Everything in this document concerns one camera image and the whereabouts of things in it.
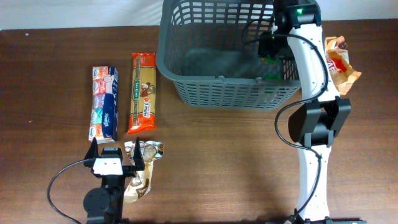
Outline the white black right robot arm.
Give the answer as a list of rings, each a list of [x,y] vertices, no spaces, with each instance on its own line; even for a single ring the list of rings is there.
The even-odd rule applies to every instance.
[[[302,100],[290,115],[287,145],[298,150],[299,197],[293,214],[284,223],[334,223],[327,203],[328,160],[334,139],[351,111],[330,75],[323,43],[321,10],[316,1],[274,1],[272,34],[262,34],[259,55],[290,50],[302,89]]]

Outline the orange snack bag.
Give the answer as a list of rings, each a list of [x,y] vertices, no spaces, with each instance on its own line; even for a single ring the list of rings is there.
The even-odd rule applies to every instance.
[[[325,56],[329,73],[341,96],[347,95],[354,82],[361,76],[349,63],[348,44],[341,36],[326,37]]]

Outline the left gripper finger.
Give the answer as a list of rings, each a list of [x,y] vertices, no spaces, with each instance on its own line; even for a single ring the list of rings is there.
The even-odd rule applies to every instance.
[[[145,169],[145,162],[144,162],[142,152],[141,152],[139,137],[136,138],[132,158],[134,161],[134,166],[136,167],[137,171],[142,171]]]
[[[99,157],[98,154],[98,143],[96,138],[93,138],[91,141],[91,146],[84,157],[83,165],[85,167],[93,167],[96,158]]]

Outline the green-lid jar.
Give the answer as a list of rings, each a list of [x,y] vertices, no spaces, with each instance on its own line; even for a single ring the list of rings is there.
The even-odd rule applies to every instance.
[[[283,80],[284,78],[283,78],[283,76],[280,75],[280,74],[268,73],[268,74],[265,76],[265,79],[268,79],[268,80]]]
[[[272,58],[270,55],[266,55],[265,57],[261,58],[261,61],[264,64],[277,64],[280,62],[278,58]]]

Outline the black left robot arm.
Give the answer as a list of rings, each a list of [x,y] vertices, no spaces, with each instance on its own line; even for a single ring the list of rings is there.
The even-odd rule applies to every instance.
[[[101,179],[101,186],[91,189],[83,199],[88,223],[129,223],[123,218],[125,180],[136,177],[138,171],[145,168],[139,141],[131,150],[133,165],[123,164],[122,150],[118,147],[106,147],[100,154],[98,143],[93,139],[86,153],[84,166]]]

